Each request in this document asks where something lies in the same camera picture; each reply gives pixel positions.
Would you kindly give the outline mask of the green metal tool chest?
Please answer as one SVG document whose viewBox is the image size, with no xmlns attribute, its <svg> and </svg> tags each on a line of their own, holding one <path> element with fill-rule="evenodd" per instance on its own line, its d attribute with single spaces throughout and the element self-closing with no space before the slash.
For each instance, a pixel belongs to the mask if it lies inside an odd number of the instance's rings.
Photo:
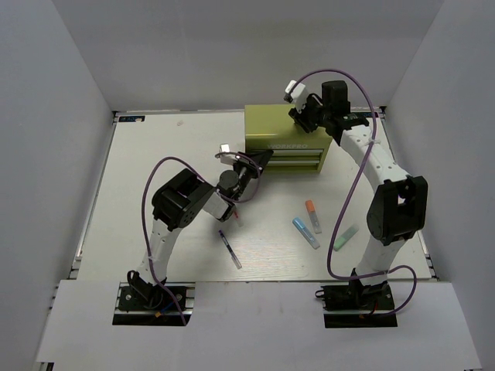
<svg viewBox="0 0 495 371">
<path fill-rule="evenodd" d="M 273 151 L 265 167 L 269 172 L 319 173 L 332 138 L 323 128 L 305 132 L 289 117 L 289 110 L 284 104 L 245 106 L 245 151 Z"/>
</svg>

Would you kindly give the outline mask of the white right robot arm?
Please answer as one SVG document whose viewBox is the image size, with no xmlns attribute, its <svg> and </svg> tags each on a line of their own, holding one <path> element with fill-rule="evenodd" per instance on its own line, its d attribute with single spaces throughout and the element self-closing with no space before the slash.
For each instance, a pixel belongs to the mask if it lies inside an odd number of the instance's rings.
<svg viewBox="0 0 495 371">
<path fill-rule="evenodd" d="M 366 216 L 370 239 L 347 279 L 350 301 L 367 308 L 384 290 L 398 251 L 425 225 L 428 183 L 401 168 L 377 140 L 377 126 L 351 111 L 345 81 L 323 83 L 317 96 L 292 80 L 285 88 L 285 100 L 294 105 L 290 118 L 307 133 L 324 128 L 359 165 L 373 189 Z"/>
</svg>

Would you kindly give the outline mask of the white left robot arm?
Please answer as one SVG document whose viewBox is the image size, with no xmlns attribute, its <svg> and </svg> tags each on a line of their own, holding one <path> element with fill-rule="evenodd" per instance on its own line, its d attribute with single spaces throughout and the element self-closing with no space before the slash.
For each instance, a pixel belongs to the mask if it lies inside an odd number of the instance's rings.
<svg viewBox="0 0 495 371">
<path fill-rule="evenodd" d="M 211 185 L 191 165 L 174 156 L 159 160 L 153 168 L 142 195 L 142 229 L 146 253 L 138 268 L 129 271 L 127 281 L 136 297 L 146 308 L 162 303 L 169 259 L 175 243 L 197 215 L 204 211 L 220 222 L 237 212 L 237 205 L 247 203 L 254 193 L 243 198 L 251 180 L 259 180 L 274 152 L 271 149 L 251 153 L 221 151 L 215 157 L 232 169 L 220 174 L 218 183 Z M 152 229 L 146 226 L 146 200 L 154 175 L 167 161 L 178 162 L 185 168 L 159 187 L 153 197 Z"/>
</svg>

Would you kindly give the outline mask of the right corner label sticker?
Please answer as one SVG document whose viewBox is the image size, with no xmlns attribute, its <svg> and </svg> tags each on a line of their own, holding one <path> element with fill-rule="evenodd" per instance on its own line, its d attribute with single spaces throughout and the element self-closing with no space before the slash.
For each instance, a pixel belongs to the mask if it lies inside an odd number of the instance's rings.
<svg viewBox="0 0 495 371">
<path fill-rule="evenodd" d="M 372 112 L 359 112 L 359 114 L 363 115 L 364 117 L 372 118 L 375 116 L 376 118 L 379 118 L 379 114 L 375 112 L 374 114 Z"/>
</svg>

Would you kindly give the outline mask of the corner label sticker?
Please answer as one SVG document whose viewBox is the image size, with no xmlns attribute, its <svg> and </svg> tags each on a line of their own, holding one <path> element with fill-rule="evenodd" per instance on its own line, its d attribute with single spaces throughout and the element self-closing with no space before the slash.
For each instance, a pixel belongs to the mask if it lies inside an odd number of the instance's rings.
<svg viewBox="0 0 495 371">
<path fill-rule="evenodd" d="M 145 115 L 120 116 L 118 122 L 143 122 Z"/>
<path fill-rule="evenodd" d="M 379 118 L 379 114 L 375 112 L 374 114 L 372 112 L 359 112 L 359 114 L 363 115 L 364 117 L 372 118 L 375 116 L 376 118 Z"/>
</svg>

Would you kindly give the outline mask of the red refill pen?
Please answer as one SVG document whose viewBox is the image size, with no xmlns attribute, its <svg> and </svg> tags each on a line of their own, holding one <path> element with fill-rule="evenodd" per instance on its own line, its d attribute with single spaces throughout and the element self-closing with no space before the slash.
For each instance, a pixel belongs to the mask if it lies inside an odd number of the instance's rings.
<svg viewBox="0 0 495 371">
<path fill-rule="evenodd" d="M 236 223 L 239 227 L 242 227 L 244 225 L 239 213 L 237 211 L 233 211 L 233 216 L 234 219 L 236 220 Z"/>
</svg>

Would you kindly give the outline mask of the blue cap marker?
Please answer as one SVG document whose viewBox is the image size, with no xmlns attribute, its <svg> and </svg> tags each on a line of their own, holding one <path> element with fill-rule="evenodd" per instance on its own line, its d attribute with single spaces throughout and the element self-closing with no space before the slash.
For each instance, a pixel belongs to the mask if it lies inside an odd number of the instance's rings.
<svg viewBox="0 0 495 371">
<path fill-rule="evenodd" d="M 292 224 L 294 227 L 301 233 L 301 235 L 304 237 L 306 242 L 313 248 L 313 249 L 319 249 L 320 248 L 320 243 L 319 241 L 312 235 L 310 230 L 307 228 L 307 226 L 303 223 L 303 221 L 296 217 L 292 220 Z"/>
</svg>

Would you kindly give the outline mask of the orange cap marker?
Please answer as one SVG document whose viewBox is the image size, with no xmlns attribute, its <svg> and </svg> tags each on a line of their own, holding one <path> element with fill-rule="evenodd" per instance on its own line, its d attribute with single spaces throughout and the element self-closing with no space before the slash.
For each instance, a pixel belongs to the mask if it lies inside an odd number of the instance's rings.
<svg viewBox="0 0 495 371">
<path fill-rule="evenodd" d="M 316 212 L 316 208 L 314 206 L 314 203 L 312 200 L 306 200 L 305 202 L 306 210 L 307 213 L 309 214 L 309 218 L 312 224 L 312 228 L 314 230 L 314 233 L 320 234 L 322 232 L 322 227 L 319 222 L 319 217 Z"/>
</svg>

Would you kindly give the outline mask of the blue refill pen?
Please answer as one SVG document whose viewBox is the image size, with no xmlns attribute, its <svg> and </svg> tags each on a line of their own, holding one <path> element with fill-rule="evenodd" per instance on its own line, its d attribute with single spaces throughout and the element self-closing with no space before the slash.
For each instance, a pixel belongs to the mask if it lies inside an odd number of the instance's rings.
<svg viewBox="0 0 495 371">
<path fill-rule="evenodd" d="M 236 268 L 238 270 L 240 270 L 242 268 L 242 264 L 238 260 L 237 255 L 235 254 L 235 252 L 233 251 L 230 243 L 228 242 L 227 238 L 225 237 L 224 232 L 222 230 L 219 230 L 218 233 L 220 235 L 220 238 L 221 238 L 222 242 L 224 243 L 225 247 L 227 248 L 232 261 L 234 262 L 234 265 L 236 266 Z"/>
</svg>

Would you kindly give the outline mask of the green eraser stick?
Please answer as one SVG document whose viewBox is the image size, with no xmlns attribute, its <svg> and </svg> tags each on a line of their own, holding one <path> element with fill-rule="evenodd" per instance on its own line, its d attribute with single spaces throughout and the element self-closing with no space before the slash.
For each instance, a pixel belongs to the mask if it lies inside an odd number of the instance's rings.
<svg viewBox="0 0 495 371">
<path fill-rule="evenodd" d="M 339 237 L 336 238 L 333 249 L 335 251 L 340 250 L 349 240 L 359 231 L 359 226 L 357 224 L 353 224 L 349 228 L 347 228 Z"/>
</svg>

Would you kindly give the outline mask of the left corner label sticker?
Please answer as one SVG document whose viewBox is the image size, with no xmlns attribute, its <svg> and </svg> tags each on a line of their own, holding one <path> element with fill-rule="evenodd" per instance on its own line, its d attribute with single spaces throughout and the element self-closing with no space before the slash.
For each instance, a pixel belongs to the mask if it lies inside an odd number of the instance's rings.
<svg viewBox="0 0 495 371">
<path fill-rule="evenodd" d="M 145 115 L 120 116 L 118 122 L 143 122 Z"/>
</svg>

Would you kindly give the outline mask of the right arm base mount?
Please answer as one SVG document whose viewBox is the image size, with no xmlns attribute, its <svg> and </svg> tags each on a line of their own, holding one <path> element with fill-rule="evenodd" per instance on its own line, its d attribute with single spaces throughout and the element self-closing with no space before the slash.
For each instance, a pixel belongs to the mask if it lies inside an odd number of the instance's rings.
<svg viewBox="0 0 495 371">
<path fill-rule="evenodd" d="M 324 285 L 315 292 L 323 303 L 325 328 L 397 328 L 394 299 L 388 284 L 381 292 L 359 296 L 349 285 Z"/>
</svg>

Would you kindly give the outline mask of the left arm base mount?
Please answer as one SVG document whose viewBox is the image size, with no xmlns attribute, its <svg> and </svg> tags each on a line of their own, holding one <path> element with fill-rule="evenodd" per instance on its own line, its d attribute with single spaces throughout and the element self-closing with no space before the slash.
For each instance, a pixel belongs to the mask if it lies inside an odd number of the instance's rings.
<svg viewBox="0 0 495 371">
<path fill-rule="evenodd" d="M 195 284 L 172 283 L 169 290 L 176 296 L 186 324 L 193 313 Z M 121 282 L 115 302 L 112 325 L 170 327 L 184 326 L 181 314 L 165 291 L 146 304 L 127 283 Z"/>
</svg>

